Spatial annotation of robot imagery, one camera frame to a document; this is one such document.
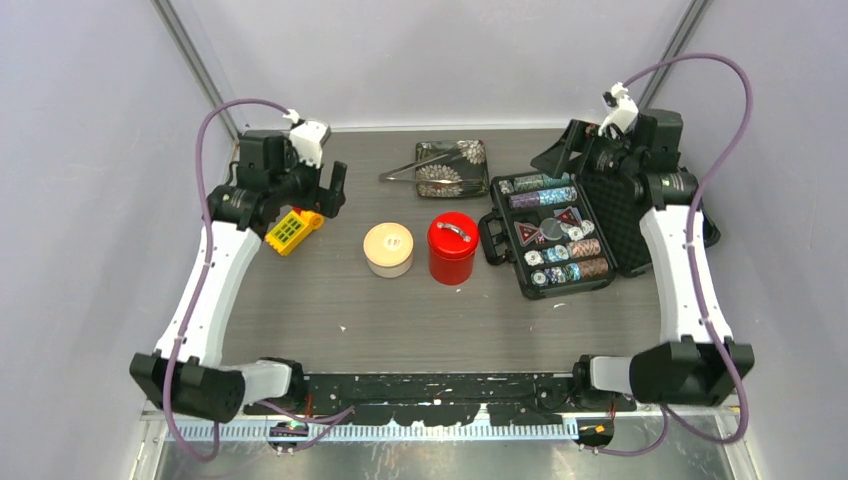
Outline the metal tongs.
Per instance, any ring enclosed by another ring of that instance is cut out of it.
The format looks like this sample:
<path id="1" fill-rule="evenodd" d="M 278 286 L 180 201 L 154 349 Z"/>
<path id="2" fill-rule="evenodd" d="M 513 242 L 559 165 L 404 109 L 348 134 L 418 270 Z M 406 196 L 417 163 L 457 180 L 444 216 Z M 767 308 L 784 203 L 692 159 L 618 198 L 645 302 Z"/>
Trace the metal tongs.
<path id="1" fill-rule="evenodd" d="M 446 162 L 459 160 L 463 157 L 464 155 L 461 153 L 459 148 L 449 149 L 441 154 L 426 157 L 421 161 L 416 160 L 399 168 L 380 173 L 377 179 L 380 183 L 402 182 L 412 184 L 460 185 L 463 183 L 462 179 L 451 180 L 448 178 L 418 178 L 417 171 L 431 165 L 444 166 Z"/>

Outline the beige round lid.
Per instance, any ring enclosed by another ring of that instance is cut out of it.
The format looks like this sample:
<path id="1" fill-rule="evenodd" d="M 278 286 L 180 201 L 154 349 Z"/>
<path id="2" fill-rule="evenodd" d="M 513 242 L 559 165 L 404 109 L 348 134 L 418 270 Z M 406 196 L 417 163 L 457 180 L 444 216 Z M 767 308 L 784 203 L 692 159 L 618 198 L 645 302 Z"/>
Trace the beige round lid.
<path id="1" fill-rule="evenodd" d="M 390 252 L 412 251 L 414 240 L 403 225 L 393 222 L 380 223 L 372 227 L 363 240 L 363 251 L 387 250 Z"/>

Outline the beige round metal bowl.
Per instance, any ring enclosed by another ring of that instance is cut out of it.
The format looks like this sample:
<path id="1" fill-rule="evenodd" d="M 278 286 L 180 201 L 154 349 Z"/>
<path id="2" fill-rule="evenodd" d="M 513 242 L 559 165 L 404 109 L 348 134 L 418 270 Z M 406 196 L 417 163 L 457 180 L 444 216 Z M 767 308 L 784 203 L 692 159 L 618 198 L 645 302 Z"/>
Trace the beige round metal bowl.
<path id="1" fill-rule="evenodd" d="M 381 278 L 393 279 L 406 274 L 413 265 L 412 251 L 366 251 L 365 258 L 372 273 Z"/>

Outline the red round lid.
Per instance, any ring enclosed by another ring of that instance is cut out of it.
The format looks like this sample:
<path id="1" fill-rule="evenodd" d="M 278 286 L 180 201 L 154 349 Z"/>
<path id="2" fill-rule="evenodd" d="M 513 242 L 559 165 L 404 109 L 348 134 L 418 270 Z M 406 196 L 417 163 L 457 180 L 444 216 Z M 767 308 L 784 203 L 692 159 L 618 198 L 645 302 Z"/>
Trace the red round lid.
<path id="1" fill-rule="evenodd" d="M 430 250 L 447 259 L 458 260 L 474 253 L 480 241 L 477 223 L 461 212 L 438 215 L 427 231 Z"/>

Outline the red cylindrical container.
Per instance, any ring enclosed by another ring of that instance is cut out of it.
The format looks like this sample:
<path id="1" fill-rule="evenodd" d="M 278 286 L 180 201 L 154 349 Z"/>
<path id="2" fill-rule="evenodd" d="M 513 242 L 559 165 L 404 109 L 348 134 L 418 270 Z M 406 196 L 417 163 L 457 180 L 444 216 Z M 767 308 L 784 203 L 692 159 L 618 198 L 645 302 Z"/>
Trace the red cylindrical container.
<path id="1" fill-rule="evenodd" d="M 428 262 L 429 273 L 441 284 L 460 285 L 471 277 L 475 255 L 475 252 L 470 252 L 455 257 L 431 249 Z"/>

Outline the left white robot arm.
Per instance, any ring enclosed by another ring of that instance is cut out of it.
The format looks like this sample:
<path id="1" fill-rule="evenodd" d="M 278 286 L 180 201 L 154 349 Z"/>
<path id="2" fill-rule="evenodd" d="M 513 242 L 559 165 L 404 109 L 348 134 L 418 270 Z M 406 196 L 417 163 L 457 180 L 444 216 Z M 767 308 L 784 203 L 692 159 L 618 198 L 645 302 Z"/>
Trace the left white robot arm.
<path id="1" fill-rule="evenodd" d="M 335 162 L 330 184 L 320 185 L 329 127 L 307 121 L 291 130 L 247 130 L 231 179 L 205 199 L 210 221 L 189 282 L 153 353 L 131 360 L 132 379 L 157 408 L 227 423 L 241 410 L 268 401 L 284 414 L 306 402 L 300 363 L 262 357 L 222 365 L 232 308 L 247 269 L 286 206 L 334 218 L 345 203 L 347 167 Z"/>

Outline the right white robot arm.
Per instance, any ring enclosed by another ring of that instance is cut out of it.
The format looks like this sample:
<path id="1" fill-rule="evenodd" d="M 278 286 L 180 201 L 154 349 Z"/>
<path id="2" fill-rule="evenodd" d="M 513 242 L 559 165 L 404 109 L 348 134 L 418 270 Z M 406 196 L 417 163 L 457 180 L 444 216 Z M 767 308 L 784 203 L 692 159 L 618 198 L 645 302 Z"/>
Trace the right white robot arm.
<path id="1" fill-rule="evenodd" d="M 617 185 L 650 256 L 660 304 L 660 339 L 631 357 L 584 355 L 574 366 L 571 397 L 596 410 L 611 393 L 641 403 L 718 406 L 753 368 L 749 344 L 738 343 L 717 300 L 706 262 L 699 181 L 679 164 L 679 113 L 648 110 L 627 130 L 572 120 L 535 157 L 535 169 Z"/>

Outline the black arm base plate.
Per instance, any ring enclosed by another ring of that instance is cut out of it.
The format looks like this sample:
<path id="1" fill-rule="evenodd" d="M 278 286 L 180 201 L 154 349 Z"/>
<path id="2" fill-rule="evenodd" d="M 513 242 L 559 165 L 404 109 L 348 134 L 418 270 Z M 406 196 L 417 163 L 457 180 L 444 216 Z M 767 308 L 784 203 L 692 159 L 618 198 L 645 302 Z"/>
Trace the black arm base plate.
<path id="1" fill-rule="evenodd" d="M 244 407 L 324 418 L 352 408 L 344 425 L 468 425 L 488 414 L 494 426 L 548 425 L 565 413 L 601 416 L 636 410 L 621 395 L 576 388 L 569 373 L 308 374 L 290 392 Z"/>

